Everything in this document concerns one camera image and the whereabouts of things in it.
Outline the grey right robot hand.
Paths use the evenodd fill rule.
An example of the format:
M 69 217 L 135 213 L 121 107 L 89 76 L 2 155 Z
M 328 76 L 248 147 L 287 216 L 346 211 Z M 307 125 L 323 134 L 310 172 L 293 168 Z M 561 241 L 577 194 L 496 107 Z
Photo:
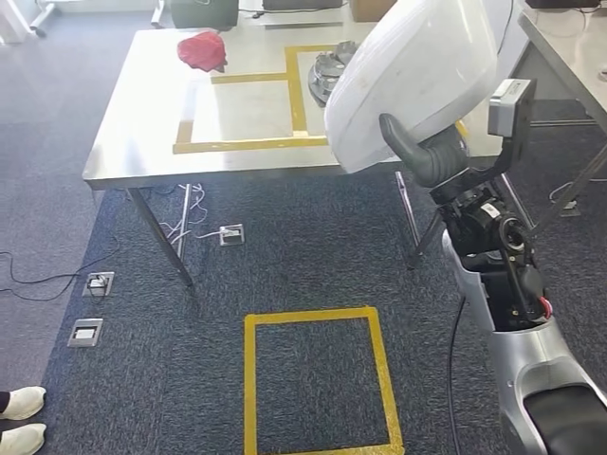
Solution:
M 391 114 L 380 114 L 379 127 L 384 142 L 411 171 L 418 184 L 432 188 L 439 182 L 440 172 L 434 150 L 421 147 Z

